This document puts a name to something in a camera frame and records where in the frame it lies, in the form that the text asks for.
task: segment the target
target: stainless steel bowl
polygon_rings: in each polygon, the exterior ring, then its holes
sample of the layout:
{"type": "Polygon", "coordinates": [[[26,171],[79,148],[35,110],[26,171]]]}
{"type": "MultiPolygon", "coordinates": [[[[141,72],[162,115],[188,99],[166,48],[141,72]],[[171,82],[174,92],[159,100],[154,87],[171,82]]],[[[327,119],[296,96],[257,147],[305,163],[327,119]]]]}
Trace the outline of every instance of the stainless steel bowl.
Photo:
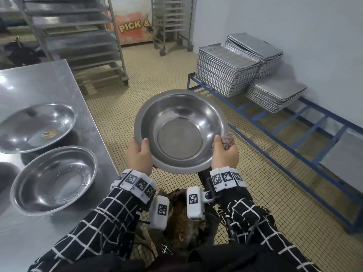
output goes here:
{"type": "Polygon", "coordinates": [[[89,149],[65,146],[38,156],[17,175],[10,199],[21,213],[55,213],[76,201],[92,184],[97,159],[89,149]]]}
{"type": "Polygon", "coordinates": [[[134,136],[150,141],[154,165],[177,174],[197,173],[212,162],[216,134],[229,132],[222,110],[207,97],[170,90],[150,98],[135,118],[134,136]]]}
{"type": "Polygon", "coordinates": [[[26,107],[0,123],[0,152],[22,154],[45,148],[69,133],[77,118],[66,104],[26,107]]]}

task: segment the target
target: qr code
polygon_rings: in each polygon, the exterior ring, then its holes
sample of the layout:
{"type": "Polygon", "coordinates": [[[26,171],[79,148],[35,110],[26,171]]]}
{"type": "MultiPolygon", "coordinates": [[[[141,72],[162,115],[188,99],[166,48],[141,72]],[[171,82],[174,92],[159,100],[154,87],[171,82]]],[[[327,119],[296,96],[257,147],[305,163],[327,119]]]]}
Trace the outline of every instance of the qr code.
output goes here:
{"type": "Polygon", "coordinates": [[[236,180],[243,180],[242,178],[241,178],[241,176],[240,176],[240,174],[239,173],[233,173],[233,175],[234,175],[234,178],[236,179],[236,180]]]}
{"type": "Polygon", "coordinates": [[[159,204],[159,206],[157,207],[157,214],[162,215],[162,216],[166,216],[167,208],[168,208],[168,206],[166,206],[164,204],[159,204]]]}
{"type": "Polygon", "coordinates": [[[232,173],[231,172],[222,173],[222,178],[223,178],[223,181],[224,182],[233,180],[233,177],[232,177],[232,173]]]}
{"type": "Polygon", "coordinates": [[[143,180],[142,178],[140,178],[138,180],[138,182],[135,184],[136,187],[138,187],[141,191],[143,191],[145,189],[147,185],[147,182],[145,180],[143,180]]]}
{"type": "Polygon", "coordinates": [[[125,182],[134,184],[137,179],[138,179],[137,176],[129,174],[129,176],[125,179],[125,182]]]}
{"type": "Polygon", "coordinates": [[[198,203],[198,194],[189,195],[189,204],[198,203]]]}
{"type": "Polygon", "coordinates": [[[222,182],[221,176],[219,174],[212,176],[212,180],[214,185],[217,185],[222,182]]]}
{"type": "Polygon", "coordinates": [[[152,194],[154,193],[155,189],[149,185],[145,191],[144,191],[144,194],[148,196],[148,198],[150,198],[152,196],[152,194]]]}

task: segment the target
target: sleeve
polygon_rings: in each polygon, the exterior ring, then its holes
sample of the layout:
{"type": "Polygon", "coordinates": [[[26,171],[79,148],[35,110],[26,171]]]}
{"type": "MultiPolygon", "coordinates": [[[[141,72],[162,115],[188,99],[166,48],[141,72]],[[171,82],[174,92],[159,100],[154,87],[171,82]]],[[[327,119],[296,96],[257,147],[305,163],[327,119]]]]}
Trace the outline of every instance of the sleeve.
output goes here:
{"type": "Polygon", "coordinates": [[[219,203],[218,214],[225,225],[230,225],[230,241],[266,246],[286,258],[298,271],[320,271],[279,232],[271,212],[255,205],[247,188],[225,190],[219,203]]]}
{"type": "Polygon", "coordinates": [[[114,187],[96,209],[37,259],[28,271],[53,271],[65,264],[111,252],[128,259],[140,217],[139,209],[137,197],[114,187]]]}

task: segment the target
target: yellow sticker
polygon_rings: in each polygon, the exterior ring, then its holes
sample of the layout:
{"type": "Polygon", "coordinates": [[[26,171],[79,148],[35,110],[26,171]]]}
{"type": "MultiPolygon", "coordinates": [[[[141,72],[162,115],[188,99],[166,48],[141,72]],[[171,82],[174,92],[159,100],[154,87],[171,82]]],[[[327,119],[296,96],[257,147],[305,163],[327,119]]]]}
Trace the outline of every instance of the yellow sticker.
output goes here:
{"type": "Polygon", "coordinates": [[[42,138],[44,139],[50,139],[57,135],[57,130],[48,130],[46,132],[42,133],[42,138]]]}

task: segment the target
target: yellow tile floor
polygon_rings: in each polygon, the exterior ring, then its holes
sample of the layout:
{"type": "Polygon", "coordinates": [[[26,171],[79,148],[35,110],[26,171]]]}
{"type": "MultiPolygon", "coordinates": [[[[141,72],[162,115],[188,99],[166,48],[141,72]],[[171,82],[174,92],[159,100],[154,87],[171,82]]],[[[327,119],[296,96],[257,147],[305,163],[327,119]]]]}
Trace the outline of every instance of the yellow tile floor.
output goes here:
{"type": "MultiPolygon", "coordinates": [[[[100,133],[113,157],[117,169],[126,168],[125,150],[133,136],[134,118],[153,95],[171,89],[185,89],[188,73],[194,72],[197,55],[185,49],[168,45],[169,53],[160,57],[152,44],[123,48],[130,81],[125,87],[119,79],[87,85],[81,88],[100,133]]],[[[311,169],[296,160],[290,153],[273,142],[232,109],[205,91],[223,109],[229,122],[252,139],[281,164],[286,166],[304,183],[336,206],[348,218],[356,215],[357,208],[327,181],[319,178],[311,169]]],[[[243,97],[232,100],[235,104],[246,101],[243,97]]],[[[258,114],[261,108],[251,106],[246,113],[258,114]]],[[[284,112],[268,115],[260,120],[267,129],[288,118],[284,112]]],[[[286,143],[294,141],[306,126],[295,122],[278,133],[286,143]]],[[[248,184],[254,201],[266,206],[275,216],[276,223],[308,258],[323,271],[363,271],[363,241],[359,235],[348,235],[342,225],[319,203],[306,194],[294,181],[283,174],[264,156],[240,137],[236,136],[240,152],[238,170],[248,184]]],[[[312,158],[326,139],[314,134],[299,152],[312,158]]],[[[199,185],[196,174],[176,175],[154,169],[151,176],[158,188],[171,192],[176,188],[199,185]]],[[[216,242],[227,241],[225,231],[220,228],[216,242]]]]}

